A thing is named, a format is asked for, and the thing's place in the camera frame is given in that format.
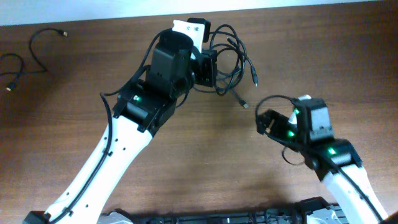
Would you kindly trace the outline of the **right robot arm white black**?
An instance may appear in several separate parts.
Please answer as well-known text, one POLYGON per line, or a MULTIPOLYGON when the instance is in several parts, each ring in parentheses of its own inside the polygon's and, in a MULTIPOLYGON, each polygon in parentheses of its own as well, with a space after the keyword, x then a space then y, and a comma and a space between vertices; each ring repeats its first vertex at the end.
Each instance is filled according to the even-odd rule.
POLYGON ((371 187, 363 162, 347 139, 335 137, 325 101, 308 95, 286 99, 293 106, 292 115, 272 109, 256 111, 257 132, 300 153, 349 223, 385 223, 388 214, 371 187))

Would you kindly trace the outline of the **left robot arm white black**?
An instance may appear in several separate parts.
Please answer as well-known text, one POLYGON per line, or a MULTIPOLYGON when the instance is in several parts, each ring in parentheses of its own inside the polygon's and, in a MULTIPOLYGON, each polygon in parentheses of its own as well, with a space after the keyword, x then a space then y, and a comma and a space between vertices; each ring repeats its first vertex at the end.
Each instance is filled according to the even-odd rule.
POLYGON ((210 33, 201 25, 169 28, 151 42, 150 64, 141 63, 118 90, 116 104, 103 100, 108 125, 72 183, 45 211, 24 223, 96 223, 127 168, 174 115, 180 96, 195 85, 213 86, 213 59, 203 51, 210 33))

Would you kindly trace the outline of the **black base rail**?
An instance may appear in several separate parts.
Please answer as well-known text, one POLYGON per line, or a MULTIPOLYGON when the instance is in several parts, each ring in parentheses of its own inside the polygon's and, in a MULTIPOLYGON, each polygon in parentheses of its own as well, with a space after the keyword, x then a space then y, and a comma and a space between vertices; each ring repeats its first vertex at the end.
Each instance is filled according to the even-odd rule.
POLYGON ((266 223, 348 223, 338 204, 322 197, 313 197, 276 207, 259 207, 240 211, 205 213, 168 213, 165 215, 134 215, 121 209, 100 215, 98 223, 133 224, 266 224, 266 223))

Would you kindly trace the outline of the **black USB cable thick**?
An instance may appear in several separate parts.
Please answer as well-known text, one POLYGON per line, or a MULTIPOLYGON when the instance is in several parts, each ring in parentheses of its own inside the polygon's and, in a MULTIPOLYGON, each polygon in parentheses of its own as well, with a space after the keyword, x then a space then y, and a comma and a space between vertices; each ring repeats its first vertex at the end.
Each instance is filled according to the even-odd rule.
POLYGON ((254 86, 258 86, 259 79, 254 62, 248 55, 245 43, 238 35, 236 29, 229 24, 222 24, 210 32, 210 43, 203 52, 209 53, 212 59, 229 59, 230 61, 220 68, 212 68, 211 74, 215 77, 212 87, 201 89, 196 86, 194 89, 200 93, 216 94, 224 96, 242 82, 246 69, 254 86))

